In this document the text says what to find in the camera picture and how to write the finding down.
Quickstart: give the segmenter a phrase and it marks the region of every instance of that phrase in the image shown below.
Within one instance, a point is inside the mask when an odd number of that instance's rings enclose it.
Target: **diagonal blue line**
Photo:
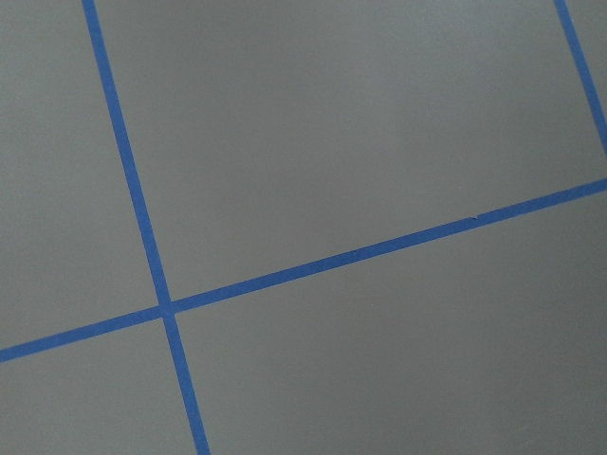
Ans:
[[[175,372],[177,374],[181,396],[188,415],[196,452],[198,455],[211,455],[202,424],[200,409],[193,389],[190,369],[188,368],[181,335],[179,334],[179,328],[175,319],[175,313],[171,309],[169,288],[167,286],[160,254],[158,253],[156,245],[156,239],[152,230],[150,215],[143,197],[143,190],[141,188],[141,182],[139,181],[137,166],[131,150],[124,117],[122,115],[122,110],[120,109],[118,92],[114,83],[114,77],[112,76],[112,68],[107,57],[107,51],[101,33],[101,25],[95,8],[95,1],[83,0],[83,8],[91,44],[93,45],[95,58],[97,60],[103,93],[105,94],[107,108],[112,120],[114,136],[116,137],[116,142],[118,144],[124,176],[126,177],[126,182],[131,194],[131,201],[133,202],[133,209],[135,210],[141,240],[143,242],[143,247],[145,248],[150,273],[152,274],[152,281],[154,282],[156,298],[158,300],[158,308],[162,314],[162,320],[171,349],[171,356],[175,365]]]
[[[580,185],[569,190],[553,192],[552,194],[524,201],[513,206],[481,213],[476,217],[464,218],[445,225],[431,227],[429,229],[403,235],[402,237],[397,237],[392,240],[320,259],[318,261],[314,261],[313,263],[297,265],[295,267],[270,273],[269,275],[253,278],[244,282],[238,282],[225,287],[220,287],[218,289],[203,292],[202,294],[197,294],[185,299],[176,300],[174,301],[173,309],[176,313],[179,313],[217,301],[242,296],[243,294],[248,294],[249,292],[258,291],[260,289],[282,284],[284,282],[292,282],[293,280],[298,280],[299,278],[308,277],[310,275],[315,275],[317,273],[342,267],[344,265],[357,263],[359,261],[365,261],[367,259],[375,258],[376,256],[380,256],[382,254],[392,253],[410,246],[425,244],[443,237],[449,237],[459,232],[465,232],[467,230],[480,228],[482,226],[492,225],[516,216],[521,216],[541,209],[547,209],[549,207],[557,206],[576,199],[581,199],[582,197],[597,194],[603,191],[607,191],[607,178],[598,180],[596,182],[587,183],[585,185]]]
[[[403,235],[392,240],[381,242],[363,248],[347,251],[335,256],[320,259],[313,263],[302,264],[295,267],[279,270],[262,277],[257,277],[245,282],[230,284],[212,291],[203,292],[195,296],[173,302],[175,313],[187,311],[199,306],[208,305],[221,300],[231,299],[243,294],[248,294],[257,290],[265,289],[271,286],[292,282],[299,278],[304,278],[326,270],[342,267],[344,265],[365,261],[367,259],[398,251],[410,246],[420,245],[432,240],[449,237],[459,232],[465,232],[480,228],[482,226],[499,223],[517,216],[532,213],[534,211],[548,209],[570,201],[582,199],[587,196],[599,194],[607,191],[607,178],[596,182],[586,183],[578,187],[570,188],[564,191],[553,192],[546,196],[538,197],[528,201],[515,204],[513,206],[481,213],[476,217],[463,218],[445,225],[430,227],[425,230]],[[139,310],[129,315],[112,318],[84,327],[62,332],[51,337],[35,339],[33,341],[12,346],[0,350],[0,363],[13,360],[15,358],[33,355],[49,349],[64,346],[83,339],[96,337],[97,335],[114,332],[125,329],[133,325],[148,322],[150,320],[162,318],[162,312],[158,306]]]
[[[586,99],[588,100],[590,110],[592,111],[592,117],[595,121],[595,125],[597,126],[598,136],[600,137],[603,151],[605,154],[607,154],[607,123],[605,122],[605,115],[603,114],[602,107],[600,106],[600,99],[598,98],[597,89],[595,88],[595,83],[592,80],[590,67],[588,66],[586,58],[584,57],[581,44],[579,43],[578,34],[576,33],[573,20],[571,19],[567,2],[566,0],[554,0],[554,5],[557,8],[559,18],[561,19],[562,30],[567,38],[569,49],[571,49],[571,55],[576,63],[579,78],[581,79],[581,84],[584,87]]]

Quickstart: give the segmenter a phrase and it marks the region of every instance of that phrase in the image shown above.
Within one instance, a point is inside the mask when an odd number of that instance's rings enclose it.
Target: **floor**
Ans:
[[[0,453],[605,453],[607,3],[0,18]]]

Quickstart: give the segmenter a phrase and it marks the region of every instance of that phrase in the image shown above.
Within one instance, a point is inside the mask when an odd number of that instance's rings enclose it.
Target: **gray tile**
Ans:
[[[0,453],[194,454],[161,322],[0,365]]]
[[[604,110],[607,106],[607,3],[601,0],[567,3]]]
[[[603,453],[606,206],[180,314],[213,455]]]
[[[0,347],[156,303],[79,1],[0,2]]]
[[[550,0],[99,10],[174,298],[605,176]]]

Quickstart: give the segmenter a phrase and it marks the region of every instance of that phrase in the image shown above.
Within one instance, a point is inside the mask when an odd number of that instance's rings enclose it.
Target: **blue tape strip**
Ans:
[[[598,136],[600,137],[603,151],[607,155],[607,123],[605,122],[605,115],[603,114],[602,107],[600,106],[600,99],[598,98],[597,89],[595,88],[595,83],[592,80],[592,75],[590,74],[590,68],[588,67],[586,58],[584,57],[584,52],[581,49],[578,34],[576,33],[573,20],[571,19],[571,14],[569,13],[569,8],[567,7],[567,2],[566,0],[554,0],[554,5],[557,8],[559,18],[561,19],[562,29],[565,33],[565,37],[567,38],[569,49],[571,49],[571,55],[576,63],[579,78],[581,79],[581,84],[583,85],[584,92],[586,93],[586,99],[588,100],[590,110],[592,111],[592,117],[595,120],[595,125],[597,126]]]
[[[95,51],[95,58],[97,60],[101,85],[103,86],[103,93],[105,94],[107,108],[109,110],[112,126],[114,128],[114,135],[118,144],[122,168],[124,169],[124,176],[126,177],[126,182],[131,194],[131,200],[133,202],[133,208],[135,210],[139,232],[141,234],[141,240],[145,248],[145,254],[147,256],[148,265],[152,274],[152,280],[154,282],[154,288],[156,290],[158,306],[162,313],[165,332],[171,348],[171,356],[175,364],[179,388],[181,389],[181,395],[183,397],[186,413],[190,422],[190,429],[192,430],[194,445],[198,455],[210,455],[211,452],[209,450],[209,444],[207,442],[207,437],[202,424],[200,409],[193,390],[190,369],[188,368],[188,362],[183,350],[183,344],[175,319],[175,313],[173,313],[171,309],[169,288],[164,275],[164,270],[162,268],[162,262],[158,253],[154,232],[152,230],[150,215],[143,197],[143,190],[141,189],[141,182],[139,181],[137,166],[131,150],[131,144],[129,142],[126,125],[124,123],[124,117],[122,116],[118,92],[116,90],[114,77],[112,76],[112,69],[107,57],[105,44],[103,42],[101,25],[99,23],[94,0],[83,0],[83,8],[84,15],[86,16],[86,23],[88,24],[91,43]]]
[[[150,320],[159,319],[161,316],[160,308],[155,306],[118,318],[111,318],[102,322],[85,325],[78,329],[61,332],[60,334],[51,335],[50,337],[34,339],[27,343],[0,350],[0,363],[8,362],[9,360],[14,360],[19,357],[25,357],[26,355],[37,354],[49,349],[59,348],[60,346],[75,343],[76,341],[109,334],[110,332],[149,322]]]
[[[236,284],[203,292],[202,294],[197,294],[185,299],[176,300],[174,301],[174,311],[176,313],[187,311],[217,301],[242,296],[243,294],[248,294],[249,292],[258,291],[260,289],[282,284],[284,282],[292,282],[293,280],[315,275],[326,270],[357,263],[359,261],[365,261],[367,259],[375,258],[376,256],[380,256],[382,254],[392,253],[410,246],[425,244],[427,242],[431,242],[432,240],[449,237],[450,235],[457,234],[459,232],[498,223],[516,216],[557,206],[565,202],[581,199],[582,197],[606,190],[607,178],[598,180],[596,182],[587,183],[585,185],[580,185],[569,190],[554,192],[552,194],[531,199],[513,206],[481,213],[474,218],[464,218],[462,220],[447,223],[446,225],[431,227],[429,229],[404,235],[402,237],[397,237],[386,242],[365,246],[363,248],[354,249],[352,251],[320,259],[313,263],[298,265],[285,270],[270,273],[269,275],[264,275],[262,277],[244,282],[238,282]]]
[[[270,273],[262,277],[238,282],[229,286],[214,289],[212,291],[197,294],[185,299],[176,300],[173,303],[173,310],[178,313],[187,311],[199,306],[208,305],[221,300],[231,299],[233,297],[242,296],[257,290],[265,289],[271,286],[282,284],[284,282],[292,282],[299,278],[307,277],[325,270],[342,267],[344,265],[357,263],[376,256],[387,254],[393,251],[431,242],[432,240],[449,237],[459,232],[465,232],[480,228],[482,226],[499,223],[501,221],[521,216],[534,211],[547,209],[566,202],[581,199],[593,194],[599,194],[607,191],[607,178],[596,182],[580,185],[565,191],[554,192],[543,197],[531,199],[529,201],[515,204],[513,206],[504,207],[493,211],[488,211],[478,215],[475,218],[464,218],[462,220],[447,223],[437,227],[414,232],[412,234],[397,237],[393,240],[388,240],[379,244],[365,246],[325,259],[320,259],[313,263],[298,265],[278,272]],[[73,343],[83,339],[95,337],[97,335],[114,332],[115,330],[124,329],[133,325],[141,324],[153,319],[162,317],[159,307],[140,310],[130,315],[113,318],[95,324],[87,325],[79,329],[63,332],[51,337],[44,337],[30,341],[28,343],[19,344],[10,348],[0,350],[0,363],[13,360],[15,358],[32,355],[48,349],[53,349],[65,344]]]

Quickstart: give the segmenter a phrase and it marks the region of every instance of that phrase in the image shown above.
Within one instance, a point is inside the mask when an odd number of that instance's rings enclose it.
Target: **blue stripe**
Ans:
[[[492,225],[516,216],[521,216],[541,209],[547,209],[549,207],[557,206],[576,199],[581,199],[582,197],[597,194],[606,190],[607,178],[571,188],[569,190],[554,192],[552,194],[531,199],[513,206],[481,213],[473,218],[464,218],[462,220],[447,223],[446,225],[431,227],[429,229],[414,232],[413,234],[404,235],[402,237],[397,237],[379,244],[365,246],[363,248],[354,249],[352,251],[320,259],[313,263],[298,265],[285,270],[270,273],[269,275],[253,278],[252,280],[238,282],[236,284],[203,292],[202,294],[197,294],[185,299],[176,300],[174,302],[174,311],[176,313],[187,311],[217,301],[242,296],[244,294],[248,294],[249,292],[258,291],[260,289],[282,284],[284,282],[292,282],[293,280],[315,275],[326,270],[343,267],[344,265],[357,263],[359,261],[365,261],[367,259],[375,258],[376,256],[380,256],[382,254],[392,253],[410,246],[425,244],[433,240],[449,237],[459,232],[465,232],[467,230],[477,229],[482,226]]]
[[[198,455],[210,455],[211,452],[209,450],[207,437],[202,425],[200,410],[198,408],[198,403],[193,390],[190,369],[188,368],[188,362],[183,351],[181,335],[179,334],[179,329],[175,320],[175,313],[173,313],[171,309],[169,288],[167,286],[164,270],[162,268],[162,262],[160,260],[160,255],[156,245],[156,239],[152,230],[150,215],[145,205],[145,199],[143,198],[143,190],[141,189],[137,166],[131,150],[126,125],[124,124],[124,117],[122,116],[122,110],[120,109],[118,92],[114,84],[112,69],[107,57],[105,44],[103,42],[101,25],[99,23],[94,0],[83,0],[83,8],[91,37],[91,43],[95,52],[95,58],[97,59],[97,66],[99,68],[103,93],[105,94],[107,108],[109,110],[112,126],[114,128],[114,136],[116,137],[120,159],[122,160],[124,176],[126,177],[126,182],[131,194],[131,200],[133,202],[133,208],[135,210],[139,232],[141,234],[141,240],[145,248],[145,254],[148,259],[148,265],[150,267],[154,288],[156,290],[158,307],[162,313],[162,320],[164,322],[164,328],[169,341],[169,346],[171,348],[171,356],[175,364],[175,371],[179,381],[181,395],[183,397],[186,413],[190,422],[190,429],[192,430],[194,445]]]
[[[504,207],[493,211],[482,213],[475,218],[464,218],[458,221],[420,230],[402,237],[397,237],[379,244],[365,246],[345,253],[341,253],[328,258],[320,259],[313,263],[302,264],[296,267],[287,268],[278,272],[270,273],[262,277],[238,282],[229,286],[214,289],[212,291],[197,294],[185,299],[176,300],[173,303],[173,310],[178,312],[187,311],[199,306],[208,305],[221,300],[231,299],[242,296],[250,292],[265,289],[271,286],[292,282],[299,278],[307,277],[321,273],[325,270],[342,267],[344,265],[357,263],[376,256],[398,251],[410,246],[420,245],[432,240],[449,237],[459,232],[465,232],[480,228],[482,226],[499,223],[501,221],[521,216],[534,211],[548,209],[566,202],[581,199],[594,194],[607,191],[607,178],[596,182],[580,185],[565,191],[558,191],[546,196],[542,196],[520,204]],[[83,339],[95,337],[97,335],[114,332],[133,325],[141,324],[153,319],[159,319],[162,314],[159,307],[140,310],[130,315],[113,318],[95,324],[87,325],[79,329],[63,332],[51,337],[44,337],[19,344],[10,348],[0,350],[0,363],[13,360],[15,358],[32,355],[48,349],[53,349],[65,344],[73,343]]]
[[[605,154],[607,154],[607,123],[605,122],[605,115],[603,114],[602,107],[600,106],[600,99],[598,98],[597,89],[595,88],[595,83],[592,80],[592,75],[590,74],[590,68],[588,67],[586,58],[584,57],[584,52],[581,49],[578,34],[576,33],[576,28],[573,25],[573,20],[571,19],[571,14],[569,13],[569,8],[567,7],[567,2],[566,0],[554,0],[554,5],[559,13],[562,29],[565,33],[565,37],[567,38],[569,49],[571,49],[571,55],[576,63],[579,78],[581,79],[581,84],[583,85],[584,92],[586,93],[586,99],[588,100],[590,110],[592,111],[592,117],[595,120],[595,125],[597,126],[598,136],[600,137],[600,142],[603,145],[603,151]]]

